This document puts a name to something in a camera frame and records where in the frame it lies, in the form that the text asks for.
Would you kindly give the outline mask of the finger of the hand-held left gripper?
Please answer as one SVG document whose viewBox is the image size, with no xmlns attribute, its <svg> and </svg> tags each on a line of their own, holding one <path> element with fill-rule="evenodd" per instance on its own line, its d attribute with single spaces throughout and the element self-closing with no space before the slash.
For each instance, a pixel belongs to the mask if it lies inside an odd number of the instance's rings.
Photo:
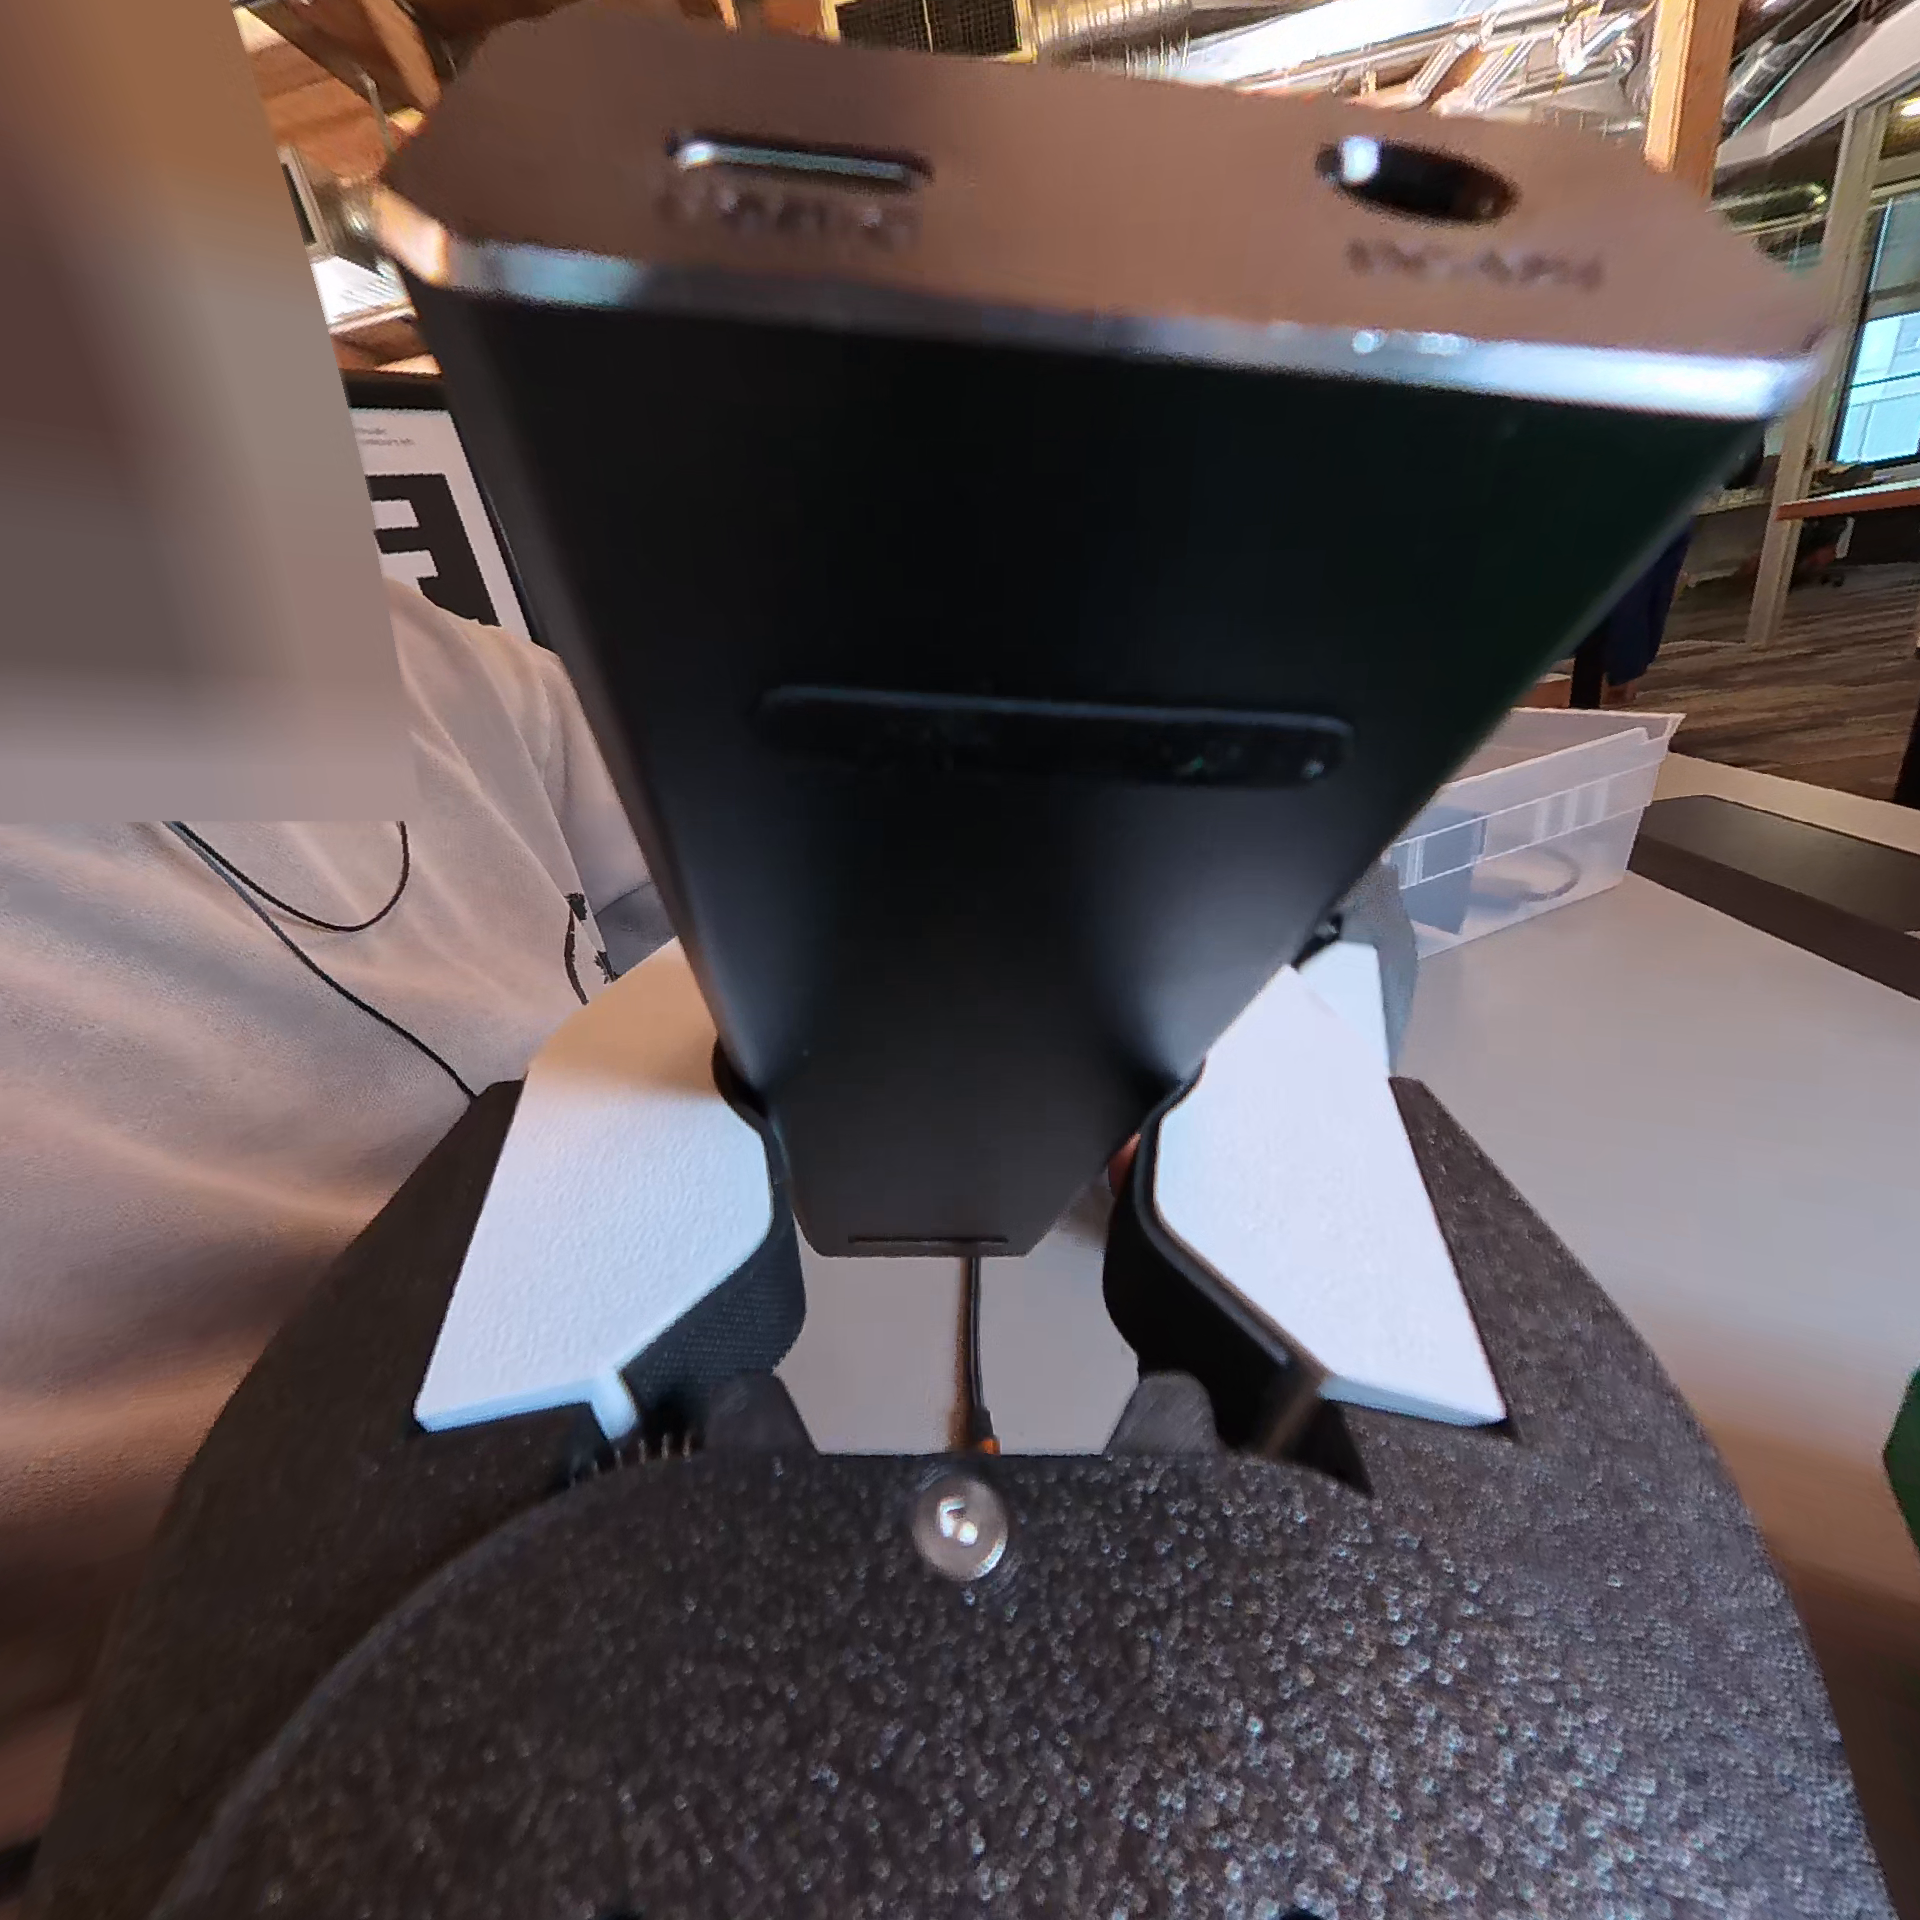
<svg viewBox="0 0 1920 1920">
<path fill-rule="evenodd" d="M 1304 950 L 1299 973 L 1306 987 L 1381 1054 L 1401 1054 L 1420 950 L 1389 863 L 1373 864 L 1329 912 Z"/>
</svg>

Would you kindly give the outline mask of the dark blue garment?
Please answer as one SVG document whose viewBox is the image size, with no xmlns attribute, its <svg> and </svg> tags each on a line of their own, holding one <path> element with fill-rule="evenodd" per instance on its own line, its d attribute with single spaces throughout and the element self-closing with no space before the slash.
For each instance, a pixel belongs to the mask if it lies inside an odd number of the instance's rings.
<svg viewBox="0 0 1920 1920">
<path fill-rule="evenodd" d="M 1683 529 L 1575 648 L 1568 695 L 1572 710 L 1633 705 L 1663 653 L 1691 537 L 1695 529 Z"/>
</svg>

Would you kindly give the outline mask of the wooden post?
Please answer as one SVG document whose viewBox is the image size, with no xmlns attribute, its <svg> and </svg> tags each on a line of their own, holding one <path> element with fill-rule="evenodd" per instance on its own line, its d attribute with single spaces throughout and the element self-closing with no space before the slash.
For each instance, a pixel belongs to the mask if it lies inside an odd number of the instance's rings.
<svg viewBox="0 0 1920 1920">
<path fill-rule="evenodd" d="M 1657 2 L 1650 13 L 1644 160 L 1700 201 L 1712 195 L 1739 8 Z"/>
</svg>

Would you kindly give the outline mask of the black-and-white marker board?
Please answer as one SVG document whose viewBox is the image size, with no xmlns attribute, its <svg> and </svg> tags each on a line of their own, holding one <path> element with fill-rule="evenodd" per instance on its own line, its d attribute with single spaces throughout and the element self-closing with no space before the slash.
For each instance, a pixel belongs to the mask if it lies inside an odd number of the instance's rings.
<svg viewBox="0 0 1920 1920">
<path fill-rule="evenodd" d="M 447 613 L 539 642 L 441 381 L 345 371 L 344 393 L 385 574 Z"/>
</svg>

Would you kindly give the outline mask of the black multi-port usb hub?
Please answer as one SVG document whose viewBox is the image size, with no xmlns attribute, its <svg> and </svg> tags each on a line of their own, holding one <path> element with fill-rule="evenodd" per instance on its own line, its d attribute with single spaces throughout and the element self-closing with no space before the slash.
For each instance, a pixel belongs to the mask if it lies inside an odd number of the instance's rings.
<svg viewBox="0 0 1920 1920">
<path fill-rule="evenodd" d="M 1791 410 L 1633 151 L 573 5 L 375 226 L 825 1256 L 1020 1256 Z"/>
</svg>

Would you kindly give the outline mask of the black desk mat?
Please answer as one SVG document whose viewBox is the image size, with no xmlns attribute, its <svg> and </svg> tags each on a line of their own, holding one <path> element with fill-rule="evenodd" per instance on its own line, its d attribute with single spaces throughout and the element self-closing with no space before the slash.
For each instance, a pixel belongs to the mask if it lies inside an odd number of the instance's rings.
<svg viewBox="0 0 1920 1920">
<path fill-rule="evenodd" d="M 1738 801 L 1645 808 L 1628 870 L 1837 969 L 1917 997 L 1917 855 Z"/>
</svg>

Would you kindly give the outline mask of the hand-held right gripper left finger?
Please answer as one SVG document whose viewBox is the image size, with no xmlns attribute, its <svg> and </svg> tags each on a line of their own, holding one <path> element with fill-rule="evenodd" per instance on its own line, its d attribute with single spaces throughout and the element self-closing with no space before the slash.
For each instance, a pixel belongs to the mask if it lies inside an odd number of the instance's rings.
<svg viewBox="0 0 1920 1920">
<path fill-rule="evenodd" d="M 443 1433 L 585 1409 L 611 1442 L 697 1422 L 807 1314 L 780 1147 L 659 950 L 535 1057 L 416 1395 Z"/>
</svg>

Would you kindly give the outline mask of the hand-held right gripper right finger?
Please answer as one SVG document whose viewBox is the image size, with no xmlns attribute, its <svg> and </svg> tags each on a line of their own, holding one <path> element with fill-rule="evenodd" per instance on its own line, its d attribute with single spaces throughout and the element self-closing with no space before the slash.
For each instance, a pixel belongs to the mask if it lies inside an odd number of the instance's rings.
<svg viewBox="0 0 1920 1920">
<path fill-rule="evenodd" d="M 1323 1409 L 1506 1419 L 1387 1069 L 1288 968 L 1138 1136 L 1104 1303 L 1140 1377 L 1197 1381 L 1234 1453 L 1307 1450 Z"/>
</svg>

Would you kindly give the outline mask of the clear plastic storage box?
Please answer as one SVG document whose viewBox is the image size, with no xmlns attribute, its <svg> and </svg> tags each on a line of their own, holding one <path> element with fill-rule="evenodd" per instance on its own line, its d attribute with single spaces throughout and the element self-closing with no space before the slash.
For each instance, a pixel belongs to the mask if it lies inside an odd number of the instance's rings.
<svg viewBox="0 0 1920 1920">
<path fill-rule="evenodd" d="M 1612 891 L 1625 877 L 1642 816 L 1655 798 L 1681 726 L 1676 711 L 1511 711 L 1386 853 L 1401 891 L 1425 877 L 1420 843 L 1463 816 L 1495 816 L 1523 847 L 1557 834 L 1575 838 L 1571 853 L 1579 858 L 1586 885 L 1520 923 Z M 1418 950 L 1426 960 L 1463 944 Z"/>
</svg>

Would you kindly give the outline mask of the person in white hoodie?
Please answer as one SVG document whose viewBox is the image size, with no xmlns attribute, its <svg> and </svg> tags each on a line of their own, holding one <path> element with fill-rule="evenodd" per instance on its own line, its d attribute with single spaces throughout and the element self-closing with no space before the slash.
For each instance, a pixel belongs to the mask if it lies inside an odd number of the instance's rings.
<svg viewBox="0 0 1920 1920">
<path fill-rule="evenodd" d="M 665 937 L 564 665 L 388 599 L 405 821 L 5 826 L 8 1853 L 241 1377 L 467 1103 Z"/>
</svg>

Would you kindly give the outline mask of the brown-top desk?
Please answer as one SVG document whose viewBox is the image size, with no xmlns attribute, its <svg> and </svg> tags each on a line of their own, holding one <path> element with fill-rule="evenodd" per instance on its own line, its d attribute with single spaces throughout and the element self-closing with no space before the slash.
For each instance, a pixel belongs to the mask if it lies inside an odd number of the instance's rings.
<svg viewBox="0 0 1920 1920">
<path fill-rule="evenodd" d="M 1904 473 L 1896 482 L 1848 488 L 1799 499 L 1775 499 L 1767 507 L 1767 530 L 1760 545 L 1757 578 L 1751 595 L 1745 642 L 1772 645 L 1785 622 L 1792 569 L 1803 521 L 1857 519 L 1881 513 L 1913 513 L 1917 507 L 1917 475 Z"/>
</svg>

